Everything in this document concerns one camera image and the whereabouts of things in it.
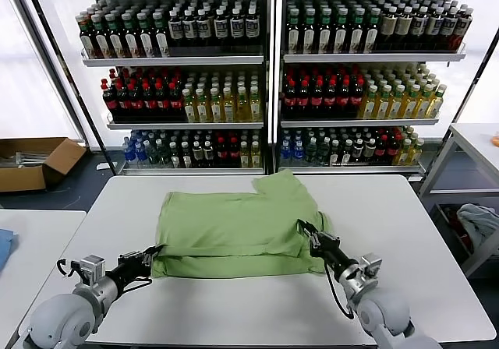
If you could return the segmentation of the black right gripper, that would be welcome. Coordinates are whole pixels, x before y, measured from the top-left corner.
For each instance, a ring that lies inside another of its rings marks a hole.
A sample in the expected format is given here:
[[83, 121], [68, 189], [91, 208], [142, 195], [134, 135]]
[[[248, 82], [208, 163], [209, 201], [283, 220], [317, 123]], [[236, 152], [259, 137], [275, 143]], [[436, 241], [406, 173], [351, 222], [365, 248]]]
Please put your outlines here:
[[340, 249], [340, 239], [328, 233], [323, 233], [308, 221], [296, 221], [298, 232], [307, 238], [310, 255], [321, 258], [333, 270], [334, 277], [340, 277], [350, 266], [357, 267], [357, 260], [349, 258]]

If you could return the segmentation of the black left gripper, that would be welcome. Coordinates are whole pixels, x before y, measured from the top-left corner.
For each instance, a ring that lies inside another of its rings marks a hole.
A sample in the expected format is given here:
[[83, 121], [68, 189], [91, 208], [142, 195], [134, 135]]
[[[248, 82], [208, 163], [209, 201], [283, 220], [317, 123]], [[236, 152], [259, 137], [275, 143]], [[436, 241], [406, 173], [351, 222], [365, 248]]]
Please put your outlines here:
[[120, 255], [117, 267], [107, 271], [105, 276], [113, 280], [116, 287], [128, 287], [135, 282], [142, 282], [141, 287], [151, 284], [151, 267], [154, 257], [163, 247], [163, 245], [155, 245], [143, 252], [130, 252]]

